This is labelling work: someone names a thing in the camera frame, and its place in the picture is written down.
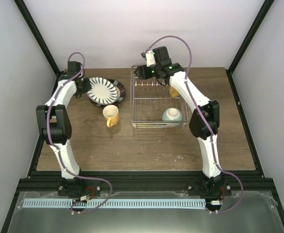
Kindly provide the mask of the blue striped white plate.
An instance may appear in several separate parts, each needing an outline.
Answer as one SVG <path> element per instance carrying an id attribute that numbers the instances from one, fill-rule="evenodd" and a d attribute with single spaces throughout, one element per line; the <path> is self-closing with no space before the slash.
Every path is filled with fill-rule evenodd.
<path id="1" fill-rule="evenodd" d="M 115 103 L 120 97 L 120 91 L 109 80 L 102 77 L 89 79 L 90 90 L 87 96 L 95 103 L 109 105 Z"/>

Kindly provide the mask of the dark multicolour rimmed plate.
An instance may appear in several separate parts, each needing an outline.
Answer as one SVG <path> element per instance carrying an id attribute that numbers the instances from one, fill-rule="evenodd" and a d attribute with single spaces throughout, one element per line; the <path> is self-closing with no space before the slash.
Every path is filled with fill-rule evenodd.
<path id="1" fill-rule="evenodd" d="M 114 79 L 108 79 L 110 82 L 112 82 L 116 87 L 117 89 L 120 91 L 120 97 L 119 99 L 115 102 L 115 103 L 112 103 L 111 105 L 120 105 L 122 103 L 122 101 L 125 99 L 126 97 L 126 90 L 125 90 L 125 87 L 123 86 L 123 84 L 117 80 L 114 80 Z M 90 99 L 91 103 L 97 107 L 100 107 L 100 108 L 104 108 L 108 105 L 102 105 L 102 104 L 98 104 L 98 103 L 95 103 L 94 101 L 92 101 Z"/>

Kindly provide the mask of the yellow woven bamboo plate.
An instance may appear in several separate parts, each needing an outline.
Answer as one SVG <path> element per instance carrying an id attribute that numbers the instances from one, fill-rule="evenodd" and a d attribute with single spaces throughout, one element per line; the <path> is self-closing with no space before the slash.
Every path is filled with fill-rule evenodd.
<path id="1" fill-rule="evenodd" d="M 173 88 L 171 85 L 169 86 L 169 96 L 172 99 L 176 99 L 179 97 L 179 92 Z"/>

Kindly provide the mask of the green dotted white bowl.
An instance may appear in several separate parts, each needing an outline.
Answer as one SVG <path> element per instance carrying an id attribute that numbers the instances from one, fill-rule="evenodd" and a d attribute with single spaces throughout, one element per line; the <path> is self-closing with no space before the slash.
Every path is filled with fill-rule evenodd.
<path id="1" fill-rule="evenodd" d="M 161 118 L 168 126 L 177 127 L 180 125 L 183 116 L 179 109 L 170 107 L 163 112 Z"/>

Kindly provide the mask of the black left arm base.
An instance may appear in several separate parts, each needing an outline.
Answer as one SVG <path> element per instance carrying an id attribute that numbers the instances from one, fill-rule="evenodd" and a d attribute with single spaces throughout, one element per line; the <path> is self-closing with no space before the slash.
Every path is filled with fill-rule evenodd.
<path id="1" fill-rule="evenodd" d="M 62 178 L 58 195 L 67 196 L 69 198 L 80 198 L 82 196 L 93 198 L 100 194 L 101 184 L 101 181 Z"/>

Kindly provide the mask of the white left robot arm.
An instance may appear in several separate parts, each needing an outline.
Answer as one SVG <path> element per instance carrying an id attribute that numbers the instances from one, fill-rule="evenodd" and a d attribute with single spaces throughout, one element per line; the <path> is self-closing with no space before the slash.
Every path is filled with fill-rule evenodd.
<path id="1" fill-rule="evenodd" d="M 84 78 L 83 64 L 77 61 L 67 63 L 67 71 L 58 80 L 51 98 L 36 107 L 36 117 L 40 136 L 54 152 L 64 179 L 77 178 L 80 167 L 71 148 L 72 125 L 67 107 L 73 96 L 79 97 L 89 90 Z"/>

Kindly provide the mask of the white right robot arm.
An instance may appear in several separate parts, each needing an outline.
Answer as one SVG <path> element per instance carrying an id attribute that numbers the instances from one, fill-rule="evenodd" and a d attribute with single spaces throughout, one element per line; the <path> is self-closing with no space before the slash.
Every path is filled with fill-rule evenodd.
<path id="1" fill-rule="evenodd" d="M 203 192 L 209 196 L 219 191 L 214 178 L 221 174 L 218 162 L 217 137 L 220 125 L 220 106 L 206 97 L 189 79 L 179 63 L 172 63 L 165 46 L 142 52 L 145 65 L 138 66 L 135 74 L 141 80 L 162 79 L 174 88 L 192 111 L 190 132 L 197 138 L 203 160 L 203 173 L 208 180 L 202 183 Z"/>

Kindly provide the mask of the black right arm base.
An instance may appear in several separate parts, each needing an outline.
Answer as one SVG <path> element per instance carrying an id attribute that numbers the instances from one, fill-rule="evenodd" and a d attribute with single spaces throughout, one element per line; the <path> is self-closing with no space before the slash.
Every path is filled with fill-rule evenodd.
<path id="1" fill-rule="evenodd" d="M 187 188 L 190 196 L 219 197 L 230 196 L 231 190 L 227 189 L 229 183 L 222 175 L 208 178 L 204 174 L 187 180 Z"/>

